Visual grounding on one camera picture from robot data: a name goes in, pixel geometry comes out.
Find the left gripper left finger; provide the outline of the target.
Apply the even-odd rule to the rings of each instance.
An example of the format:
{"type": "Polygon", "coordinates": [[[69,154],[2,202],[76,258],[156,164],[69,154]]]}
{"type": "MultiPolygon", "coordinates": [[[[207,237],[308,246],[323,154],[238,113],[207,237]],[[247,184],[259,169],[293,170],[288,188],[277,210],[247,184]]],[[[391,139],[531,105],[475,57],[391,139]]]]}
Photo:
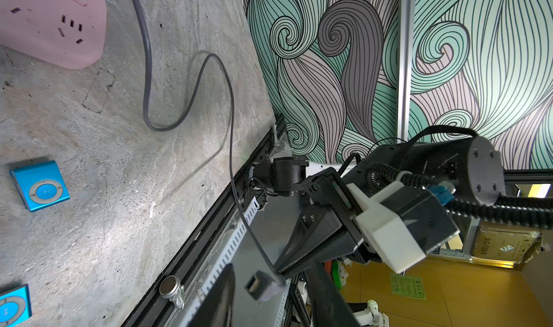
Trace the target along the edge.
{"type": "Polygon", "coordinates": [[[232,326],[236,276],[232,263],[227,264],[188,326],[232,326]]]}

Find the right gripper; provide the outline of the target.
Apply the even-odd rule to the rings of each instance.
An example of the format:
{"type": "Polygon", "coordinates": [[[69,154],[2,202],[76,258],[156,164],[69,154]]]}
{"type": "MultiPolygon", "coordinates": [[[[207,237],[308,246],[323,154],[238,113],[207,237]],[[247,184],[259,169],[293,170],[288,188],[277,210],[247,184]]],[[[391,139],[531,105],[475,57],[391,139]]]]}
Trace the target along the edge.
{"type": "Polygon", "coordinates": [[[312,206],[306,207],[274,268],[289,279],[313,265],[348,257],[367,261],[367,242],[354,221],[361,212],[338,172],[329,167],[302,183],[312,206]]]}

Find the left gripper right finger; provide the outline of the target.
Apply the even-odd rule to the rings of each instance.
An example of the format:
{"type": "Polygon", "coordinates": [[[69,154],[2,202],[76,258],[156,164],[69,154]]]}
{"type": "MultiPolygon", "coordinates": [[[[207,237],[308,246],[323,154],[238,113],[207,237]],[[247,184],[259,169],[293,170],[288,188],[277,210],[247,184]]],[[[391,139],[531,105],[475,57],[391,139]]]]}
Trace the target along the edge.
{"type": "Polygon", "coordinates": [[[312,265],[306,272],[306,280],[313,326],[360,327],[323,265],[312,265]]]}

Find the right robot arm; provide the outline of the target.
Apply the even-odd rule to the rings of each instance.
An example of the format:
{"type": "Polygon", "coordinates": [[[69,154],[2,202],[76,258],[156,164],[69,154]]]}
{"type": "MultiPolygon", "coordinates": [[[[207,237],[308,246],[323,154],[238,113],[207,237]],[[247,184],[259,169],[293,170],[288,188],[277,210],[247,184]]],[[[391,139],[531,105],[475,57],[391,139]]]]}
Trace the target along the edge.
{"type": "Polygon", "coordinates": [[[340,257],[402,273],[458,235],[455,215],[552,227],[552,201],[508,197],[501,154],[469,128],[431,126],[339,165],[276,158],[253,166],[251,178],[278,196],[306,196],[272,263],[286,278],[340,257]]]}

